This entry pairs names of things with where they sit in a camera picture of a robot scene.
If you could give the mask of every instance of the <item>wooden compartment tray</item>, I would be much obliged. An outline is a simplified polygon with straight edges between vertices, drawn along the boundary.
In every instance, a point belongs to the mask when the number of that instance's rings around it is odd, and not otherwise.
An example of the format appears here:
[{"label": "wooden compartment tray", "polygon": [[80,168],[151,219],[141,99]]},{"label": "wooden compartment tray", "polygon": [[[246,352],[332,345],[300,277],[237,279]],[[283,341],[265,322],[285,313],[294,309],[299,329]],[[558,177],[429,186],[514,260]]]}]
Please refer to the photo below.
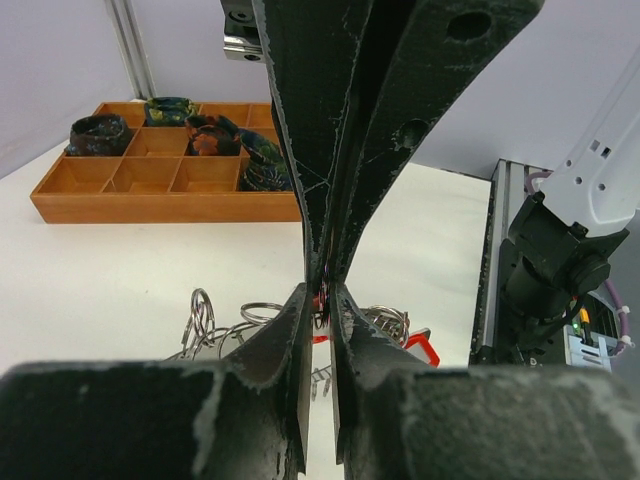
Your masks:
[{"label": "wooden compartment tray", "polygon": [[[239,127],[277,142],[269,104],[201,103]],[[147,127],[143,103],[103,103],[94,114],[122,115],[134,136],[121,157],[62,154],[31,194],[47,223],[292,222],[300,213],[292,192],[243,192],[248,162],[190,156],[182,127]]]}]

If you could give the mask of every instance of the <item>cable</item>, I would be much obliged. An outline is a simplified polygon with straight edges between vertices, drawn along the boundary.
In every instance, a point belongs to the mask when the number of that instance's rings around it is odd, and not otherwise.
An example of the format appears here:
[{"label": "cable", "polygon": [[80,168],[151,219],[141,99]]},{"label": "cable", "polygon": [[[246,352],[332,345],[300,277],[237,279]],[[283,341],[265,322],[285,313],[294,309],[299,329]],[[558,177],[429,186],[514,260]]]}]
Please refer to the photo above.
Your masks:
[{"label": "cable", "polygon": [[524,180],[524,186],[527,190],[527,193],[529,195],[533,195],[534,193],[536,193],[536,188],[533,186],[533,181],[537,180],[538,178],[547,178],[549,177],[549,175],[551,175],[551,173],[553,172],[535,172],[535,173],[530,173],[527,178],[525,178]]},{"label": "cable", "polygon": [[580,313],[580,310],[584,306],[584,300],[585,300],[585,296],[584,295],[580,295],[576,299],[576,304],[573,306],[573,308],[571,310],[569,310],[566,313],[565,319],[566,319],[567,323],[570,323],[571,320],[573,320],[576,317],[576,315],[578,315]]},{"label": "cable", "polygon": [[613,281],[609,279],[605,280],[604,286],[609,292],[609,296],[611,296],[611,301],[613,302],[613,306],[616,307],[616,313],[620,320],[620,338],[618,339],[616,347],[613,349],[613,354],[617,355],[621,353],[627,345],[632,348],[635,347],[635,344],[631,341],[631,325],[628,315],[629,307],[627,307],[622,301],[622,297],[620,297]]},{"label": "cable", "polygon": [[593,347],[593,338],[591,338],[591,319],[586,308],[580,309],[580,323],[582,325],[582,341],[585,345]]}]

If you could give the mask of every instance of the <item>white surface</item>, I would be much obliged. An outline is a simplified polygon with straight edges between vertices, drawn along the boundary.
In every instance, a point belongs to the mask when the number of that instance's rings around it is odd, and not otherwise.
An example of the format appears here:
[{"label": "white surface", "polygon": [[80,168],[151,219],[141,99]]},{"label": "white surface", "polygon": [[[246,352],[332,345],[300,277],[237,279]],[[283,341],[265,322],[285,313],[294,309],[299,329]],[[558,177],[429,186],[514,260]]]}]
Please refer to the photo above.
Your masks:
[{"label": "white surface", "polygon": [[624,229],[640,202],[640,49],[584,136],[542,183],[545,205],[588,237]]},{"label": "white surface", "polygon": [[0,2],[0,178],[105,99],[133,98],[104,1]]},{"label": "white surface", "polygon": [[[195,287],[220,325],[250,301],[283,303],[303,278],[296,223],[47,225],[29,193],[62,146],[0,180],[0,372],[34,360],[163,359]],[[442,367],[467,364],[489,184],[408,165],[360,243],[347,284],[362,306],[428,326]],[[327,344],[315,367],[330,363]],[[331,396],[312,404],[311,479],[334,465]]]}]

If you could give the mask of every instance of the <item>purple cable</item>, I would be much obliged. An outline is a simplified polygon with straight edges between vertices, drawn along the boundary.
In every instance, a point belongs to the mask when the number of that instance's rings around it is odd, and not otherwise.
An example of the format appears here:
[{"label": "purple cable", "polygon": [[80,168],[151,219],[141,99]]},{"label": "purple cable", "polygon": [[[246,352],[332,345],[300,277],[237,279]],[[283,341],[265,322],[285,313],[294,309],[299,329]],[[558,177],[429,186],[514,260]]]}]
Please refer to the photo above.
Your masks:
[{"label": "purple cable", "polygon": [[[533,181],[538,179],[538,178],[547,178],[549,177],[549,175],[551,175],[551,173],[553,172],[535,172],[535,173],[531,173],[527,176],[527,178],[524,181],[524,185],[525,188],[527,189],[527,193],[529,195],[533,195],[536,191],[535,187],[533,186]],[[617,314],[618,314],[618,318],[620,319],[620,338],[622,338],[623,336],[627,336],[630,337],[631,336],[631,326],[629,325],[629,315],[627,315],[626,312],[624,312],[622,310],[622,308],[625,306],[624,302],[622,301],[622,298],[620,297],[620,294],[618,293],[618,290],[616,289],[616,286],[614,285],[613,281],[611,280],[605,280],[604,282],[604,286],[606,287],[607,291],[609,292],[609,296],[611,297],[611,301],[613,302],[613,306],[616,308],[617,310]],[[622,342],[621,340],[618,339],[618,343],[616,344],[616,347],[613,350],[613,354],[617,355],[620,352],[622,352],[624,350],[624,348],[627,346],[626,343]]]},{"label": "purple cable", "polygon": [[536,172],[529,174],[524,180],[524,186],[527,189],[527,193],[529,195],[533,195],[536,192],[536,189],[533,186],[534,180],[537,180],[538,178],[547,178],[551,173],[552,172]]},{"label": "purple cable", "polygon": [[[609,296],[613,301],[613,306],[616,307],[616,310],[618,311],[618,318],[620,319],[620,337],[622,338],[625,335],[631,336],[631,326],[629,325],[629,315],[627,315],[627,312],[622,310],[625,304],[622,301],[622,298],[620,298],[620,294],[618,293],[616,286],[613,284],[611,280],[605,280],[604,286],[609,291]],[[622,352],[622,350],[624,350],[624,347],[626,347],[626,345],[627,345],[626,343],[618,340],[618,343],[616,344],[616,348],[613,349],[613,354],[617,355],[618,353]]]}]

